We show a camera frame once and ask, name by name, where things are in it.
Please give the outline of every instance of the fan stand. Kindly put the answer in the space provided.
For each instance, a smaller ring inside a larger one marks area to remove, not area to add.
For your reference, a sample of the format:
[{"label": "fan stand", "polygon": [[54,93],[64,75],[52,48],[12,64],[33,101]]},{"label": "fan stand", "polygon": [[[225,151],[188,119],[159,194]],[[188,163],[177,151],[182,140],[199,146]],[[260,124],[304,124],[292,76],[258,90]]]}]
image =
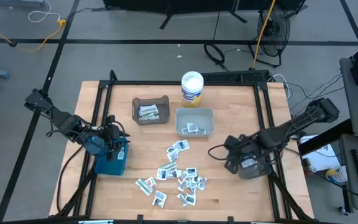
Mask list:
[{"label": "fan stand", "polygon": [[[255,58],[255,53],[254,53],[254,50],[252,50],[251,43],[248,44],[248,47],[249,47],[249,50],[250,50],[250,52],[252,54],[252,58]],[[278,65],[274,65],[274,64],[268,63],[268,62],[264,62],[264,61],[259,60],[259,59],[256,59],[256,61],[259,62],[259,63],[265,64],[265,65],[270,65],[273,68],[277,68],[277,67],[281,66],[281,52],[282,51],[277,50],[277,52],[278,52],[278,54],[277,54],[278,55]]]}]

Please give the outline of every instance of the small sticker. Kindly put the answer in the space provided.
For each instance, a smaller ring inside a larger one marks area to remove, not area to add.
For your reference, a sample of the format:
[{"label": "small sticker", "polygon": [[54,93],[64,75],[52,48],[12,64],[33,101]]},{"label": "small sticker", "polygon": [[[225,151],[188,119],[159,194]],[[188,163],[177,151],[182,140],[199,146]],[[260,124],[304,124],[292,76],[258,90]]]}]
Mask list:
[{"label": "small sticker", "polygon": [[124,150],[124,147],[122,147],[121,150],[118,152],[117,159],[118,160],[123,160],[124,156],[125,156],[125,150]]},{"label": "small sticker", "polygon": [[241,165],[242,165],[243,168],[246,168],[246,167],[252,166],[252,165],[254,165],[256,163],[257,162],[254,159],[247,159],[247,160],[241,162]]}]

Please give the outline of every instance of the wooden table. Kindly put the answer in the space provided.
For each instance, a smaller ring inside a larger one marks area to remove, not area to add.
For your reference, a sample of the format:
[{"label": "wooden table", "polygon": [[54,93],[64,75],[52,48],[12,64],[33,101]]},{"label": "wooden table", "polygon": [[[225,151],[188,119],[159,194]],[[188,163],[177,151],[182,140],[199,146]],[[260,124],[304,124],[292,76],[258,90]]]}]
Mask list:
[{"label": "wooden table", "polygon": [[[181,139],[175,132],[175,111],[181,108],[180,86],[166,85],[114,85],[109,114],[115,114],[126,132],[131,136],[130,148],[123,176],[99,175],[94,193],[91,218],[135,220],[143,214],[145,220],[203,220],[224,221],[233,216],[235,221],[274,221],[267,176],[252,180],[241,180],[238,175],[230,174],[223,161],[216,161],[207,155],[207,150],[222,144],[229,134],[248,135],[259,130],[255,96],[250,86],[205,86],[200,107],[214,110],[215,132],[209,138],[188,138],[190,149],[180,153],[178,168],[197,167],[198,174],[207,177],[204,191],[196,193],[196,206],[182,207],[176,198],[178,181],[157,180],[157,189],[166,193],[168,198],[164,208],[152,206],[154,193],[147,197],[135,184],[138,178],[156,177],[157,168],[168,163],[167,148]],[[83,82],[75,114],[91,121],[98,82]],[[285,90],[281,83],[268,83],[275,125],[290,119]],[[167,124],[139,126],[131,118],[131,105],[134,97],[159,98],[167,95],[170,100],[170,120]],[[263,94],[260,91],[264,111],[265,126],[268,127]],[[298,150],[296,143],[289,148]],[[77,144],[69,142],[62,165],[78,149]],[[84,151],[79,153],[68,165],[62,180],[60,205],[63,206],[78,186]],[[225,148],[217,149],[214,154],[226,156]],[[305,211],[313,217],[308,189],[299,157],[284,151],[282,164],[288,191]],[[277,198],[281,217],[285,217],[282,196],[278,189]],[[88,190],[82,199],[81,213],[85,212]],[[56,193],[50,214],[57,213]]]}]

